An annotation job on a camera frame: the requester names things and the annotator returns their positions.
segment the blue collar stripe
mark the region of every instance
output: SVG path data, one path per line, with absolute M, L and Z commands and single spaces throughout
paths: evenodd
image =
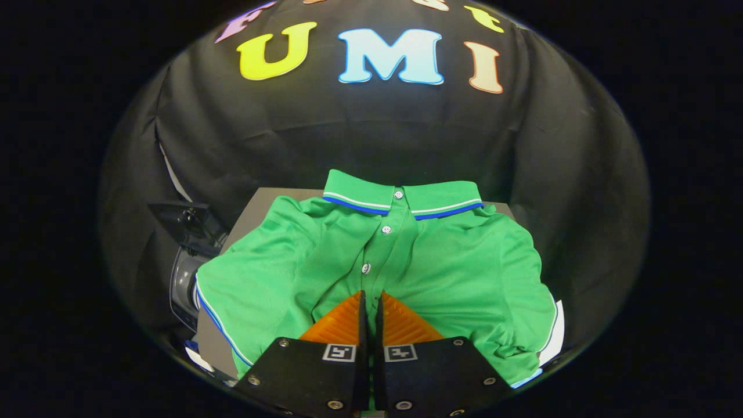
M 463 208 L 448 210 L 446 212 L 432 213 L 430 215 L 416 216 L 415 219 L 418 220 L 418 221 L 420 221 L 422 219 L 443 218 L 444 216 L 453 215 L 455 213 L 466 212 L 466 211 L 468 211 L 470 209 L 481 208 L 481 207 L 484 207 L 484 205 L 481 202 L 478 202 L 478 203 L 475 203 L 474 205 L 464 206 Z
M 362 212 L 376 213 L 377 215 L 389 214 L 389 210 L 369 209 L 363 206 L 356 206 L 356 205 L 352 205 L 351 203 L 344 202 L 343 200 L 335 199 L 333 197 L 323 196 L 322 198 L 327 200 L 328 202 L 333 202 L 333 203 L 337 203 L 338 205 L 343 205 L 343 206 L 347 206 L 349 208 L 353 208 L 356 210 L 361 210 Z

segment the green polo shirt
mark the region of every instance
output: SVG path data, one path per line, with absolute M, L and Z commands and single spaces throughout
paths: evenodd
M 238 378 L 275 338 L 300 337 L 363 290 L 372 338 L 385 291 L 444 337 L 468 337 L 513 384 L 538 369 L 557 317 L 541 267 L 528 231 L 471 181 L 395 187 L 331 170 L 322 198 L 276 198 L 199 268 L 197 289 Z

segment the blue sleeve trim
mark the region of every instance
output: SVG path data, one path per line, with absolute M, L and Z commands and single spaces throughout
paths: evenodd
M 541 367 L 538 368 L 538 369 L 536 369 L 536 372 L 534 372 L 533 375 L 527 377 L 526 379 L 524 379 L 524 380 L 522 380 L 520 382 L 516 382 L 513 385 L 511 385 L 511 389 L 516 389 L 516 388 L 519 388 L 519 387 L 527 384 L 528 382 L 534 380 L 534 378 L 537 377 L 537 376 L 539 376 L 540 374 L 542 374 L 542 368 Z
M 251 366 L 252 367 L 253 364 L 250 363 L 247 359 L 243 358 L 243 356 L 240 355 L 240 352 L 235 348 L 235 346 L 232 343 L 232 340 L 230 340 L 230 337 L 227 335 L 227 333 L 224 331 L 224 328 L 222 327 L 222 325 L 220 325 L 219 321 L 217 320 L 216 314 L 214 312 L 212 312 L 212 310 L 209 309 L 209 306 L 204 302 L 204 297 L 201 296 L 201 290 L 198 289 L 198 288 L 196 290 L 197 290 L 196 295 L 198 296 L 198 298 L 199 298 L 199 300 L 201 302 L 201 307 L 204 308 L 205 311 L 207 311 L 207 314 L 209 315 L 209 318 L 212 318 L 212 321 L 214 322 L 214 325 L 216 325 L 217 329 L 219 329 L 219 332 L 222 334 L 222 336 L 224 337 L 224 339 L 227 340 L 227 343 L 230 345 L 230 347 L 232 347 L 233 352 L 235 354 L 237 354 L 238 358 L 240 358 L 240 360 L 242 360 L 243 363 L 245 363 L 248 366 Z
M 459 209 L 448 210 L 446 212 L 433 213 L 433 214 L 430 214 L 430 215 L 416 216 L 415 219 L 418 220 L 418 221 L 420 221 L 422 219 L 443 218 L 444 216 L 453 215 L 455 213 L 467 212 L 468 210 L 471 210 L 471 209 L 474 209 L 474 208 L 482 208 L 482 207 L 484 207 L 484 205 L 482 203 L 475 203 L 474 205 L 465 206 L 465 207 L 459 208 Z

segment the yellow letter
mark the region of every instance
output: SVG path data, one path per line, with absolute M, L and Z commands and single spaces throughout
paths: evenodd
M 495 32 L 504 33 L 503 28 L 495 26 L 493 24 L 493 22 L 500 23 L 501 21 L 492 17 L 485 10 L 475 9 L 474 7 L 470 6 L 464 6 L 464 8 L 472 12 L 472 16 L 477 22 L 479 22 L 480 25 L 483 25 L 488 29 L 493 29 Z
M 444 0 L 413 0 L 414 3 L 422 4 L 442 12 L 448 12 L 449 6 L 444 4 Z
M 305 22 L 284 29 L 282 34 L 289 36 L 289 51 L 278 62 L 266 62 L 265 59 L 266 42 L 273 38 L 271 33 L 243 42 L 237 47 L 240 74 L 248 80 L 266 80 L 294 70 L 307 58 L 310 29 L 316 26 L 316 22 Z
M 488 93 L 502 93 L 503 86 L 498 83 L 496 67 L 496 57 L 500 55 L 498 51 L 470 41 L 466 41 L 464 45 L 472 51 L 475 61 L 475 75 L 470 78 L 470 86 Z

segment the polo shirt collar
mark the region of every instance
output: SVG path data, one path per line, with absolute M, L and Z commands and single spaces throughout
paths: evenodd
M 410 212 L 418 220 L 441 218 L 483 206 L 477 184 L 472 181 L 400 188 Z M 330 170 L 322 198 L 362 212 L 387 215 L 395 199 L 395 186 L 371 183 L 340 170 Z

